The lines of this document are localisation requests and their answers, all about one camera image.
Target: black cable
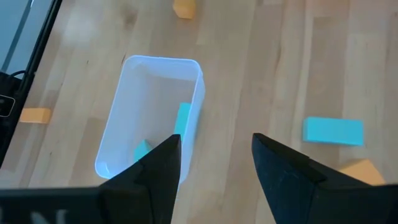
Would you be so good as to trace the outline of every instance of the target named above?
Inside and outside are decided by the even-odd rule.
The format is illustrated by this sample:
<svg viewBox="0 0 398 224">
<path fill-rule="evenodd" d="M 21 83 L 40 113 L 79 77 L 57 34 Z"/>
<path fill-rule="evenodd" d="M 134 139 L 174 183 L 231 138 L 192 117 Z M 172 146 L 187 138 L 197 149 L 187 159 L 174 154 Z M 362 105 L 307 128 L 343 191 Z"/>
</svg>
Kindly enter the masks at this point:
<svg viewBox="0 0 398 224">
<path fill-rule="evenodd" d="M 20 75 L 20 74 L 26 74 L 26 71 L 25 70 L 21 70 L 21 71 L 18 71 L 18 72 L 14 72 L 14 73 L 12 73 L 10 75 L 10 77 L 15 77 L 15 76 Z"/>
</svg>

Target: plastic container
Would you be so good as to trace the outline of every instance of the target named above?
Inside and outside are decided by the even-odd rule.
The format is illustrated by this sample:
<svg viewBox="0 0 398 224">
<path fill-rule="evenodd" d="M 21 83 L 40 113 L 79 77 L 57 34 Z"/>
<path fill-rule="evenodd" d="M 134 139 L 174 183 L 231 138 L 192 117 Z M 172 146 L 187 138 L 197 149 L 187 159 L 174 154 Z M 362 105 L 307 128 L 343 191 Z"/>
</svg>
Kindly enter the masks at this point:
<svg viewBox="0 0 398 224">
<path fill-rule="evenodd" d="M 132 56 L 122 69 L 95 171 L 110 179 L 133 164 L 135 148 L 153 148 L 174 132 L 180 103 L 191 103 L 182 141 L 180 184 L 187 178 L 205 83 L 194 60 Z"/>
</svg>

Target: blue foam block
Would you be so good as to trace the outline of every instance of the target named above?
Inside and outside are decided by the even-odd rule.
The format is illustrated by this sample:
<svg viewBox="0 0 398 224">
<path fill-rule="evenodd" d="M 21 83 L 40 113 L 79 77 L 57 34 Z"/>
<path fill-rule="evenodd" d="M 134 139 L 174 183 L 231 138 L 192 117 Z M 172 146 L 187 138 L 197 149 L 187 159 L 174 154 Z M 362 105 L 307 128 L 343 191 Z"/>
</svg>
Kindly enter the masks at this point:
<svg viewBox="0 0 398 224">
<path fill-rule="evenodd" d="M 141 143 L 134 150 L 133 161 L 136 163 L 142 157 L 144 157 L 148 152 L 152 150 L 152 147 L 148 144 L 146 140 L 142 140 Z"/>
<path fill-rule="evenodd" d="M 190 103 L 181 103 L 178 109 L 177 119 L 174 126 L 174 134 L 181 135 L 181 141 L 184 139 L 185 129 L 187 128 Z"/>
<path fill-rule="evenodd" d="M 303 124 L 303 141 L 363 146 L 363 122 L 354 119 L 308 117 Z"/>
</svg>

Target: orange block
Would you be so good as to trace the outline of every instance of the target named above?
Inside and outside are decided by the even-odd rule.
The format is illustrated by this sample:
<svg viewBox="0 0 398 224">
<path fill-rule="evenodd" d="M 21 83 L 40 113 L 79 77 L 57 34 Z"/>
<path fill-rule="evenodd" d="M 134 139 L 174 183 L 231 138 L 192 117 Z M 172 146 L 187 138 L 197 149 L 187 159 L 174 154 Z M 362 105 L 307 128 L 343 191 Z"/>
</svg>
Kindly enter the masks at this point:
<svg viewBox="0 0 398 224">
<path fill-rule="evenodd" d="M 22 123 L 48 124 L 51 110 L 48 108 L 24 108 L 19 121 Z"/>
<path fill-rule="evenodd" d="M 182 19 L 193 19 L 197 8 L 196 0 L 174 0 L 173 9 Z"/>
<path fill-rule="evenodd" d="M 383 176 L 369 159 L 354 161 L 339 171 L 370 185 L 383 185 L 386 183 Z"/>
</svg>

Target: black metal frame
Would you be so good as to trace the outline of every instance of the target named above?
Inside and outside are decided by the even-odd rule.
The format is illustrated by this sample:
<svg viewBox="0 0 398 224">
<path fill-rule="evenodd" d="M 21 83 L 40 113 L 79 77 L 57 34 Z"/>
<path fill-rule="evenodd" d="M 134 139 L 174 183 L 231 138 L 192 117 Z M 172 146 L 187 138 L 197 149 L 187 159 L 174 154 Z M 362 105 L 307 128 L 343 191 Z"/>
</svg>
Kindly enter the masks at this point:
<svg viewBox="0 0 398 224">
<path fill-rule="evenodd" d="M 43 27 L 40 31 L 39 37 L 37 38 L 37 42 L 35 44 L 33 54 L 30 57 L 28 66 L 26 68 L 26 73 L 22 80 L 15 79 L 14 82 L 21 82 L 19 97 L 16 99 L 16 103 L 14 105 L 12 114 L 7 118 L 7 122 L 9 123 L 10 131 L 6 134 L 6 136 L 1 136 L 4 138 L 4 144 L 0 145 L 0 167 L 3 163 L 3 160 L 6 156 L 8 147 L 10 145 L 12 136 L 14 135 L 15 128 L 18 124 L 19 117 L 22 113 L 22 109 L 24 108 L 26 98 L 29 94 L 30 88 L 33 84 L 33 80 L 35 77 L 35 73 L 37 68 L 39 67 L 40 60 L 43 56 L 45 46 L 49 39 L 52 27 L 54 25 L 55 19 L 57 17 L 58 11 L 60 9 L 62 0 L 53 0 L 50 6 L 50 9 L 47 13 L 47 17 L 43 24 Z"/>
</svg>

